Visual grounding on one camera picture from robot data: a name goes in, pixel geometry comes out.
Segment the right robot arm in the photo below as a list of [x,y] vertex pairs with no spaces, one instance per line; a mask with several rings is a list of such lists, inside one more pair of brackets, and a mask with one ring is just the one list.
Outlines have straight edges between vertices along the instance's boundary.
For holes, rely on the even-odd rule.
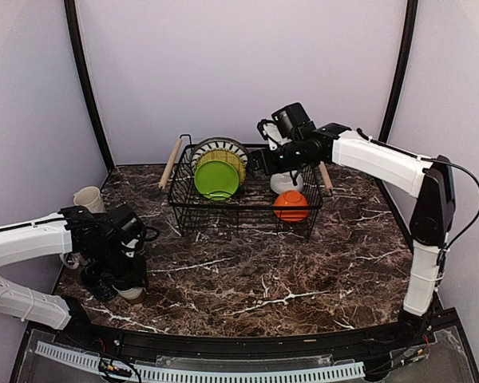
[[416,199],[410,220],[413,260],[403,301],[404,311],[412,315],[391,330],[397,345],[410,345],[422,333],[422,322],[416,316],[428,311],[438,287],[456,209],[449,160],[391,147],[342,124],[318,128],[299,102],[272,113],[257,129],[269,145],[249,154],[250,172],[271,176],[307,165],[335,164],[392,184]]

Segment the white ceramic bowl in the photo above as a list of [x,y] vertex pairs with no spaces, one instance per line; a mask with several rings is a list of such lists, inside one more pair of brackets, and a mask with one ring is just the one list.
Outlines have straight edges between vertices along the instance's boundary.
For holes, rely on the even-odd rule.
[[270,188],[277,195],[281,195],[290,190],[301,192],[303,186],[303,177],[296,172],[278,173],[272,175],[270,178]]

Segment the black front rail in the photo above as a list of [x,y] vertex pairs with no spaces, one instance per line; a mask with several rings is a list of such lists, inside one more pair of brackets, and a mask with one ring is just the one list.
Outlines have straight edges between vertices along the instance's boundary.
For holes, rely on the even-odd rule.
[[101,351],[127,361],[155,361],[159,357],[261,360],[331,355],[335,360],[373,359],[390,352],[435,340],[431,329],[408,338],[397,323],[328,334],[274,338],[214,338],[119,330],[90,323],[56,332],[64,344]]

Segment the green plastic plate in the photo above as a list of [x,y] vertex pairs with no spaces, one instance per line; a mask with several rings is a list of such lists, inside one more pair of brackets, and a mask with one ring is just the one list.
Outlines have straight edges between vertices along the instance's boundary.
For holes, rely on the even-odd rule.
[[223,201],[231,198],[240,186],[236,169],[222,160],[210,160],[197,167],[194,174],[196,190],[205,198]]

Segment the white brown-band cup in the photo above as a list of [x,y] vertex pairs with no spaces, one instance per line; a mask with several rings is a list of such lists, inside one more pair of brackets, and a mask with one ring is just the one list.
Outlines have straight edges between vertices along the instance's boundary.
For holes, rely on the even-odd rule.
[[128,290],[116,289],[118,295],[131,305],[142,303],[146,297],[146,289],[144,287],[133,287]]

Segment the patterned white mug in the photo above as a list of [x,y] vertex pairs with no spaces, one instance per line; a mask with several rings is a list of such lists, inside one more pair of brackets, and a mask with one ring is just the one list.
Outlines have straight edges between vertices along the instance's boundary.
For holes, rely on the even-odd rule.
[[76,270],[81,265],[79,253],[65,253],[59,256],[61,263],[70,270]]

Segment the orange bowl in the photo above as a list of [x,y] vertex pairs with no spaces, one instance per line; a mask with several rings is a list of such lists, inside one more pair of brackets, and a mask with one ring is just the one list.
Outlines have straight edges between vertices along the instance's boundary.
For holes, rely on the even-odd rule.
[[284,222],[304,221],[310,213],[305,196],[296,190],[285,191],[274,202],[274,214]]

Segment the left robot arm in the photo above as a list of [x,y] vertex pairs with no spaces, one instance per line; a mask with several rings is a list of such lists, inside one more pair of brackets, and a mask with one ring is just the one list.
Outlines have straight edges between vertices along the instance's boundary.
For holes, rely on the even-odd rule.
[[[83,206],[24,223],[0,227],[0,268],[47,255],[80,255],[88,264],[83,274],[95,298],[120,295],[135,304],[147,287],[142,247],[159,236],[127,204],[110,212],[92,213]],[[0,314],[36,322],[66,336],[80,348],[97,340],[81,303],[66,295],[48,295],[0,275]]]

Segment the dark green mug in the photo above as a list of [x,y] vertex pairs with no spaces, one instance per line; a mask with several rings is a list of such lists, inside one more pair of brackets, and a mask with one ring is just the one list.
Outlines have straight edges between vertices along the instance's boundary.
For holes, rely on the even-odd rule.
[[110,302],[117,296],[111,282],[95,265],[85,267],[80,273],[80,279],[83,287],[99,302]]

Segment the yellow woven plate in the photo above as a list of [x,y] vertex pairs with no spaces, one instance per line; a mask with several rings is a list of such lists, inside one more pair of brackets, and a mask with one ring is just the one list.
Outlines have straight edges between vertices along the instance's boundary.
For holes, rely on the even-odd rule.
[[238,173],[240,181],[239,184],[242,184],[245,181],[247,173],[247,156],[245,154],[240,155],[231,150],[222,148],[213,149],[211,151],[205,152],[199,157],[199,159],[196,161],[195,169],[212,160],[220,160],[232,165]]

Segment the floral white tall cup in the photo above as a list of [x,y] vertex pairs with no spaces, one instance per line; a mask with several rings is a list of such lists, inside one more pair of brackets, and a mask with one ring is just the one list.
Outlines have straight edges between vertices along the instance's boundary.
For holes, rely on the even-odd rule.
[[105,204],[100,188],[88,186],[73,195],[73,204],[87,208],[91,213],[105,213]]

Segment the blue striped white plate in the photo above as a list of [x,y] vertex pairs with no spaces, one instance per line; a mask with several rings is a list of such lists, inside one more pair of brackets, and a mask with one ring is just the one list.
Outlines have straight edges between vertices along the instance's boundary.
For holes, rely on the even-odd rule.
[[236,154],[244,165],[248,163],[249,151],[239,141],[226,137],[212,137],[199,142],[191,151],[190,161],[193,170],[196,170],[200,158],[213,150],[225,150]]

